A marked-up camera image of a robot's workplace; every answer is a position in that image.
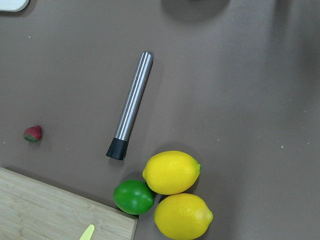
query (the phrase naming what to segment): black rubber tip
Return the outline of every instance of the black rubber tip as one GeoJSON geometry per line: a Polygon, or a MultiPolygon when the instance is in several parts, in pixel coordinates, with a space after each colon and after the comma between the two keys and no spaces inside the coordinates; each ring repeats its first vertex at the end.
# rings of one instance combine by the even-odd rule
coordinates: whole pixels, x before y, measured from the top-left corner
{"type": "Polygon", "coordinates": [[[120,140],[114,137],[106,156],[113,159],[123,160],[126,156],[127,148],[128,141],[120,140]]]}

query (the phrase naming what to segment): knife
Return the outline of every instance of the knife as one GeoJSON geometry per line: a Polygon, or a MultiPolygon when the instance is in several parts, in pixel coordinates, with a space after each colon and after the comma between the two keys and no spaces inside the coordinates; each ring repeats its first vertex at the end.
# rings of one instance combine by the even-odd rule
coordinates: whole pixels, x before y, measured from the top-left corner
{"type": "Polygon", "coordinates": [[[94,233],[95,230],[95,225],[90,224],[86,230],[84,231],[84,233],[82,234],[82,236],[80,237],[79,240],[90,240],[92,234],[94,233]]]}

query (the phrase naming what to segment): white object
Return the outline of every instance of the white object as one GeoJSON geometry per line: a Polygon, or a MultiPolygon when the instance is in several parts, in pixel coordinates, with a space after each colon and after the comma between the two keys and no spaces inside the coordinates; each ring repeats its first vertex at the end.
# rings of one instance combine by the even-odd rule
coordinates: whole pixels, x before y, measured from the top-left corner
{"type": "Polygon", "coordinates": [[[24,9],[29,0],[0,0],[0,11],[18,12],[24,9]]]}

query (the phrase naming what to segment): metal rod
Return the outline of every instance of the metal rod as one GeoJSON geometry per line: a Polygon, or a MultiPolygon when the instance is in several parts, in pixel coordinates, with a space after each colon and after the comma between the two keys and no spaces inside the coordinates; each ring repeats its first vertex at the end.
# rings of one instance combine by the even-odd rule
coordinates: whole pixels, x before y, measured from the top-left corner
{"type": "Polygon", "coordinates": [[[139,63],[136,68],[136,72],[133,77],[127,99],[125,101],[113,141],[106,154],[108,157],[123,159],[124,155],[126,154],[131,130],[135,122],[135,118],[145,90],[152,63],[152,54],[148,51],[144,51],[140,56],[139,63]]]}

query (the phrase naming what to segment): gray table surface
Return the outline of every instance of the gray table surface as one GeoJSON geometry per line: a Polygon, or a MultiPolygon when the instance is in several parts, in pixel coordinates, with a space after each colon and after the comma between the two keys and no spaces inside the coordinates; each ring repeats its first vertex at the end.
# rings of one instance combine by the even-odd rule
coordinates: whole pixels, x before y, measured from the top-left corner
{"type": "MultiPolygon", "coordinates": [[[[197,159],[200,239],[318,240],[320,1],[30,0],[0,12],[0,166],[116,207],[166,150],[197,159]],[[105,156],[139,55],[154,63],[124,161],[105,156]],[[43,139],[23,139],[41,125],[43,139]]],[[[135,240],[166,239],[139,217],[135,240]]]]}

